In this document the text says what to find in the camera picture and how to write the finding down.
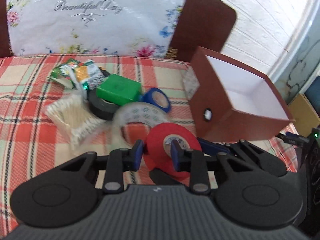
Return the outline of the red tape roll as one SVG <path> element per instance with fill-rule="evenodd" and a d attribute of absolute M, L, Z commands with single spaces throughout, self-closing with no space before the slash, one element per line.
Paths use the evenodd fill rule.
<path fill-rule="evenodd" d="M 172 142 L 178 143 L 182 150 L 201 150 L 199 141 L 189 130 L 165 122 L 153 127 L 146 136 L 144 162 L 150 171 L 158 168 L 174 179 L 183 181 L 189 177 L 189 173 L 175 170 L 177 153 L 171 146 Z"/>

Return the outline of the black tape roll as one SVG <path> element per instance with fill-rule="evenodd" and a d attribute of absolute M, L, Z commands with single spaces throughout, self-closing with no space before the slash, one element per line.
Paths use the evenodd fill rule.
<path fill-rule="evenodd" d="M 96 117 L 111 121 L 119 105 L 103 100 L 96 95 L 96 89 L 87 92 L 88 108 Z"/>

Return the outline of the clear patterned tape roll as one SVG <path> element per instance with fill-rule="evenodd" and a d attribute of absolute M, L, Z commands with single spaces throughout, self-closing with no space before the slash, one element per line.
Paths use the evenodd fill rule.
<path fill-rule="evenodd" d="M 121 128 L 132 122 L 143 123 L 153 128 L 171 120 L 163 110 L 152 104 L 145 102 L 125 104 L 116 111 L 112 119 L 111 151 L 131 147 L 121 135 Z"/>

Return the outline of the cotton swabs bag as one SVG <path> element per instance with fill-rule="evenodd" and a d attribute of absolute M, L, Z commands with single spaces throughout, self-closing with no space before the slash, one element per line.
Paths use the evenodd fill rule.
<path fill-rule="evenodd" d="M 96 117 L 89 111 L 88 104 L 78 92 L 72 92 L 50 103 L 44 108 L 44 114 L 68 139 L 71 150 L 76 150 L 90 141 L 108 124 L 106 120 Z"/>

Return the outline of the green box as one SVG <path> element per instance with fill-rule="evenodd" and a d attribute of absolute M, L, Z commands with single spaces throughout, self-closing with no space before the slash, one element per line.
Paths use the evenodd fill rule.
<path fill-rule="evenodd" d="M 100 99 L 123 106 L 140 99 L 142 85 L 126 77 L 111 74 L 97 87 L 96 95 Z"/>

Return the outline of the blue tape roll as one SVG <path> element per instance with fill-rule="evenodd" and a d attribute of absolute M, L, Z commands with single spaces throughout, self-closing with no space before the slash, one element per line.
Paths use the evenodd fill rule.
<path fill-rule="evenodd" d="M 141 102 L 152 104 L 165 113 L 171 111 L 171 102 L 167 95 L 159 88 L 152 87 L 140 97 Z"/>

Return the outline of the colourful snack packets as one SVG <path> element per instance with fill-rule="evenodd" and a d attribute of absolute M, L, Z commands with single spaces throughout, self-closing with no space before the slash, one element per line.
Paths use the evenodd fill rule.
<path fill-rule="evenodd" d="M 93 60 L 82 63 L 71 58 L 54 67 L 49 74 L 49 79 L 69 89 L 93 90 L 109 76 L 110 73 L 98 67 Z"/>

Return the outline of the brown cardboard box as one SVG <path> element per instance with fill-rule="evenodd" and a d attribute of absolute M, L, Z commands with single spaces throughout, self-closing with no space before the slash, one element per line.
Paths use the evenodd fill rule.
<path fill-rule="evenodd" d="M 271 139 L 294 121 L 267 75 L 215 51 L 198 47 L 182 81 L 200 138 Z"/>

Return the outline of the red plaid blanket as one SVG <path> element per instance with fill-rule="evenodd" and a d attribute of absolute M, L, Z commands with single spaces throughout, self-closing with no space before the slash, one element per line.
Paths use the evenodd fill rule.
<path fill-rule="evenodd" d="M 184 217 L 191 224 L 175 224 L 149 215 L 138 217 L 152 204 L 158 192 L 141 196 L 138 211 L 119 218 L 102 212 L 93 226 L 66 233 L 46 234 L 45 230 L 17 228 L 9 207 L 13 190 L 28 179 L 46 172 L 68 158 L 74 157 L 67 136 L 44 114 L 45 107 L 68 95 L 57 83 L 48 79 L 52 69 L 71 57 L 92 59 L 112 73 L 142 81 L 145 89 L 159 86 L 173 100 L 172 121 L 195 133 L 194 122 L 182 85 L 182 75 L 188 63 L 156 58 L 105 55 L 63 55 L 7 57 L 1 59 L 1 237 L 3 239 L 305 239 L 295 228 L 277 231 L 248 231 L 228 223 L 217 212 L 205 212 L 204 220 Z"/>

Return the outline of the brown wooden headboard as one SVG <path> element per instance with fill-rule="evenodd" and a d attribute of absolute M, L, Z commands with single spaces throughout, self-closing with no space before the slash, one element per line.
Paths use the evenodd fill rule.
<path fill-rule="evenodd" d="M 235 10 L 220 0 L 185 0 L 164 57 L 188 62 L 198 47 L 220 52 L 235 22 Z M 7 0 L 1 0 L 1 56 L 12 55 L 15 54 L 10 45 Z"/>

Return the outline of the floral white pillow bag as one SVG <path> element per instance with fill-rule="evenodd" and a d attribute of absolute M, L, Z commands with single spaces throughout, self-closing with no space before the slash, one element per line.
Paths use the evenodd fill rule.
<path fill-rule="evenodd" d="M 185 0 L 7 0 L 15 55 L 164 57 Z"/>

